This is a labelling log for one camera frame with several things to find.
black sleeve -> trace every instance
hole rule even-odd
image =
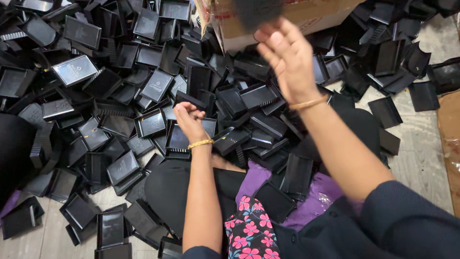
[[[460,219],[399,182],[379,185],[364,202],[361,224],[384,250],[404,258],[458,258]]]
[[[192,247],[185,251],[182,259],[220,259],[220,254],[208,247]]]

black jacket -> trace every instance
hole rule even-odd
[[[281,259],[460,258],[460,219],[396,181],[379,185],[360,218],[344,197],[300,232],[273,224]],[[217,259],[193,247],[184,259]]]

tiled floor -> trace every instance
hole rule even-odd
[[[460,56],[458,34],[452,18],[433,18],[424,26],[417,39],[420,48],[432,52],[430,63],[439,63],[446,59]],[[340,83],[330,86],[340,89]],[[369,101],[382,98],[383,95],[369,88],[357,108],[369,111]],[[437,128],[436,113],[414,112],[409,93],[402,91],[393,96],[403,123],[388,129],[401,138],[398,156],[389,158],[391,171],[402,183],[426,197],[444,210],[452,213],[449,184],[444,166],[443,153]],[[91,199],[102,210],[127,202],[117,197],[112,188],[107,188]],[[42,225],[37,229],[4,241],[0,233],[0,259],[89,259],[94,257],[96,236],[74,247],[65,226],[67,221],[59,212],[61,203],[48,198],[39,198],[45,210]],[[154,259],[157,251],[131,237],[133,259]]]

gold bangle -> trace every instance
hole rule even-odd
[[[323,95],[323,97],[321,97],[321,99],[308,101],[308,102],[303,102],[303,103],[299,103],[299,104],[289,105],[289,109],[291,109],[291,110],[300,110],[300,109],[303,109],[303,108],[310,108],[312,106],[315,106],[315,105],[317,105],[319,103],[322,103],[322,102],[326,101],[328,98],[329,98],[328,95]]]
[[[208,144],[208,143],[213,144],[213,143],[214,143],[214,140],[212,140],[212,139],[207,139],[207,140],[203,140],[203,141],[199,141],[199,142],[193,143],[193,144],[189,145],[189,150],[192,149],[193,147],[196,147],[196,146],[199,146],[199,145]]]

pink flower print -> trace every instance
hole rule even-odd
[[[264,234],[265,234],[266,236],[268,236],[268,237],[271,237],[271,236],[273,235],[273,234],[270,233],[270,231],[268,231],[268,230],[265,230],[265,231],[264,231]]]
[[[236,249],[239,249],[239,248],[247,245],[245,237],[237,236],[237,237],[235,237],[235,239],[233,241],[234,242],[233,242],[233,244],[231,246],[235,247]]]
[[[258,255],[259,251],[257,249],[243,248],[242,254],[240,254],[240,259],[262,259],[262,256]]]
[[[264,207],[262,207],[262,203],[254,203],[254,210],[255,211],[264,211]]]
[[[240,206],[238,207],[238,209],[240,211],[244,210],[244,209],[248,209],[249,208],[249,201],[251,200],[251,198],[249,197],[246,197],[246,196],[243,196],[243,198],[241,198],[241,201],[240,201]]]
[[[265,259],[280,259],[277,251],[272,251],[270,248],[265,249],[266,254],[264,254]]]
[[[254,226],[254,221],[251,221],[250,224],[246,224],[246,228],[243,229],[244,233],[247,233],[248,236],[254,235],[254,233],[258,233],[259,230],[257,229],[257,226]]]
[[[261,227],[264,227],[265,225],[267,225],[268,228],[273,228],[273,226],[271,225],[271,222],[270,222],[270,218],[268,217],[267,214],[260,215],[260,219],[261,219],[261,221],[260,221],[259,224],[260,224]]]
[[[227,221],[225,222],[225,227],[226,228],[234,228],[235,227],[235,220]]]
[[[261,242],[263,244],[266,244],[267,247],[270,247],[271,245],[273,245],[273,239],[268,238],[268,237],[264,237],[264,240],[262,240]]]

